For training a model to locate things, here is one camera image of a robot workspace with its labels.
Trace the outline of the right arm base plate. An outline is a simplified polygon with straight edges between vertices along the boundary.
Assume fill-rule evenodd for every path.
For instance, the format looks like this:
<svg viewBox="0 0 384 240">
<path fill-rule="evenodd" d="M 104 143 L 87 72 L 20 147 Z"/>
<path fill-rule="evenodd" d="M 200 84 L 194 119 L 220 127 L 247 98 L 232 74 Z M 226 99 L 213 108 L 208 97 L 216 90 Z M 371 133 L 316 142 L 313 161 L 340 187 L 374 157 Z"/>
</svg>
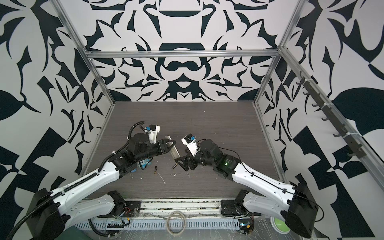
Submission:
<svg viewBox="0 0 384 240">
<path fill-rule="evenodd" d="M 224 217 L 261 216 L 261 213 L 250 213 L 235 200 L 221 200 L 221 215 Z"/>
</svg>

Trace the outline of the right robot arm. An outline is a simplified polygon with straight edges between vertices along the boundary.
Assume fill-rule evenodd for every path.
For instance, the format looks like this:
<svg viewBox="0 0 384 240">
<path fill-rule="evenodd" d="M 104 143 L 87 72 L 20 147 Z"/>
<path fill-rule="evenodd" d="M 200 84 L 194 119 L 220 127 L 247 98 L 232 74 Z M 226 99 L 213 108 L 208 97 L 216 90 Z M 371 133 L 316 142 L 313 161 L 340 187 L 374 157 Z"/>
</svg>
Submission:
<svg viewBox="0 0 384 240">
<path fill-rule="evenodd" d="M 186 172 L 195 170 L 198 165 L 211 166 L 219 177 L 256 192 L 238 194 L 237 201 L 242 209 L 279 219 L 299 236 L 312 237 L 318 211 L 322 208 L 305 184 L 293 186 L 272 179 L 252 169 L 239 156 L 227 154 L 211 139 L 184 144 L 187 146 L 185 156 L 180 156 L 176 147 L 172 147 L 171 154 Z"/>
</svg>

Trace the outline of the white remote control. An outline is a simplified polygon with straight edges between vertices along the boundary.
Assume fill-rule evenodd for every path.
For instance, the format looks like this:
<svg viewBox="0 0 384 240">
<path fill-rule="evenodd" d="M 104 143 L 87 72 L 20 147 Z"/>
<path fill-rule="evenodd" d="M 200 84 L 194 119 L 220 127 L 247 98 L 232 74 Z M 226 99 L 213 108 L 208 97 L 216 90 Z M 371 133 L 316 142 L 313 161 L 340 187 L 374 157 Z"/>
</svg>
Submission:
<svg viewBox="0 0 384 240">
<path fill-rule="evenodd" d="M 167 140 L 167 146 L 170 150 L 169 153 L 171 154 L 173 159 L 175 160 L 180 158 L 181 156 L 176 148 L 176 141 L 173 141 L 170 136 L 165 136 L 165 139 Z"/>
</svg>

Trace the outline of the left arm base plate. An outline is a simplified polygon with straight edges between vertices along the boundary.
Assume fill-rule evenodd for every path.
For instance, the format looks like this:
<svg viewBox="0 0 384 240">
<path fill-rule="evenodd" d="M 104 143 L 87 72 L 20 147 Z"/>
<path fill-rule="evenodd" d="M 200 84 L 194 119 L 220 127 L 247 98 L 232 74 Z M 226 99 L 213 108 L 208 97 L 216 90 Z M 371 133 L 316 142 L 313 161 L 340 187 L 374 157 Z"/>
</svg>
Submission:
<svg viewBox="0 0 384 240">
<path fill-rule="evenodd" d="M 107 215 L 100 215 L 98 218 L 112 218 L 120 216 L 121 218 L 129 218 L 134 214 L 139 213 L 141 209 L 141 201 L 125 201 L 125 203 L 118 203 Z"/>
</svg>

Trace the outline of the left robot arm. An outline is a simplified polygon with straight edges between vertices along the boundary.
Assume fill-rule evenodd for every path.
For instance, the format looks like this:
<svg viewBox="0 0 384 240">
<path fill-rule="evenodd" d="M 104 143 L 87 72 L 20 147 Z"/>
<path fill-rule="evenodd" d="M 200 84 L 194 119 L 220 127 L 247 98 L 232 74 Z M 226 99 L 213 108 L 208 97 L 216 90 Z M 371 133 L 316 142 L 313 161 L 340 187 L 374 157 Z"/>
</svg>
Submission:
<svg viewBox="0 0 384 240">
<path fill-rule="evenodd" d="M 27 224 L 33 239 L 53 240 L 68 228 L 90 221 L 99 216 L 120 218 L 124 215 L 126 201 L 117 191 L 85 201 L 85 197 L 136 168 L 144 170 L 154 157 L 172 151 L 176 141 L 157 139 L 160 127 L 144 122 L 134 124 L 128 133 L 127 142 L 108 155 L 99 168 L 78 180 L 50 192 L 46 189 L 34 194 L 28 213 L 11 229 L 7 239 L 11 240 L 23 224 Z"/>
</svg>

